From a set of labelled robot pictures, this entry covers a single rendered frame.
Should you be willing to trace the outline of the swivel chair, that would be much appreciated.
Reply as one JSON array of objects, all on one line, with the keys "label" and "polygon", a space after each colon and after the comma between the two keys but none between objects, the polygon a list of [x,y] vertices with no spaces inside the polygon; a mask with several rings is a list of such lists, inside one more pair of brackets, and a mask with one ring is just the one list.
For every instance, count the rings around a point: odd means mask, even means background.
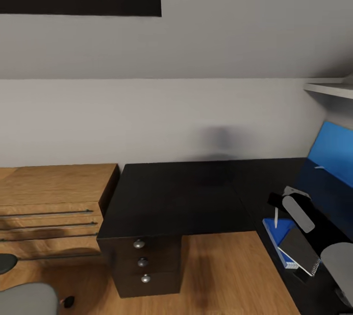
[{"label": "swivel chair", "polygon": [[[15,254],[0,252],[0,275],[18,264]],[[59,315],[59,308],[73,305],[74,296],[59,298],[57,289],[47,282],[29,282],[0,291],[0,315]]]}]

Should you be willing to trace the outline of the mouse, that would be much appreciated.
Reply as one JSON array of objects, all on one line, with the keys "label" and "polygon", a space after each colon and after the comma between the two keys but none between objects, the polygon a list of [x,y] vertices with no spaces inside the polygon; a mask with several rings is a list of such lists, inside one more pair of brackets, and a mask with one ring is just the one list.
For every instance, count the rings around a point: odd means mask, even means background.
[{"label": "mouse", "polygon": [[346,296],[344,295],[344,293],[342,292],[341,288],[337,285],[334,288],[337,296],[339,297],[339,299],[347,306],[347,307],[352,307],[350,302],[348,301],[348,299],[346,298]]}]

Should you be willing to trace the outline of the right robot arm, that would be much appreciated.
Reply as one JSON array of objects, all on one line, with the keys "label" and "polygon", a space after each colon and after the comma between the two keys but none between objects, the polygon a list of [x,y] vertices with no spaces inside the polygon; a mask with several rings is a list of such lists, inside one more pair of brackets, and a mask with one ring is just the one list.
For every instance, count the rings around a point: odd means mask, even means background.
[{"label": "right robot arm", "polygon": [[323,213],[315,209],[310,196],[286,187],[282,196],[271,193],[268,204],[287,212],[353,307],[353,242]]}]

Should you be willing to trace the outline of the notebook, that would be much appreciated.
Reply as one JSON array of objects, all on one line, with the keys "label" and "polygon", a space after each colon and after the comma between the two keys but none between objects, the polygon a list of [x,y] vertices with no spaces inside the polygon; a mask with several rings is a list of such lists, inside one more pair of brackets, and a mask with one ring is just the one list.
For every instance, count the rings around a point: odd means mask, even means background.
[{"label": "notebook", "polygon": [[311,276],[320,264],[321,258],[296,224],[282,240],[278,249]]}]

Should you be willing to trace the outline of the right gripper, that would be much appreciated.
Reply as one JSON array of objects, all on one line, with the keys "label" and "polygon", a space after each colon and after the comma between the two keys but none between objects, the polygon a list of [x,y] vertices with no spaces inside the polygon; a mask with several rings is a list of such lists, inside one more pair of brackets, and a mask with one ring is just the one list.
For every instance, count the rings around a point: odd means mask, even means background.
[{"label": "right gripper", "polygon": [[280,196],[280,195],[275,194],[275,193],[271,193],[270,196],[269,196],[268,204],[270,204],[270,205],[274,206],[275,208],[277,208],[277,216],[278,216],[278,210],[279,209],[286,213],[286,211],[281,206],[281,202],[282,202],[282,200],[284,198],[285,198],[284,196]]}]

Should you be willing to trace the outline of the folder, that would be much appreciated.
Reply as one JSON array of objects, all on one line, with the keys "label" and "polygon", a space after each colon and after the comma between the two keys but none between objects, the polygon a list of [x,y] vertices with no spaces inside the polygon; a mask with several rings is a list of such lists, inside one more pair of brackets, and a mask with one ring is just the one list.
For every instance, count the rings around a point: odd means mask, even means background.
[{"label": "folder", "polygon": [[[293,225],[295,224],[294,219],[278,219],[277,220],[277,228],[275,228],[275,219],[272,218],[264,218],[263,224],[267,230],[267,233],[280,257],[283,266],[285,268],[300,268],[294,261],[292,261],[289,257],[287,257],[283,252],[281,252],[278,247],[282,243],[282,240],[289,233]],[[320,264],[317,267],[318,270],[328,270],[325,264],[320,260]]]}]

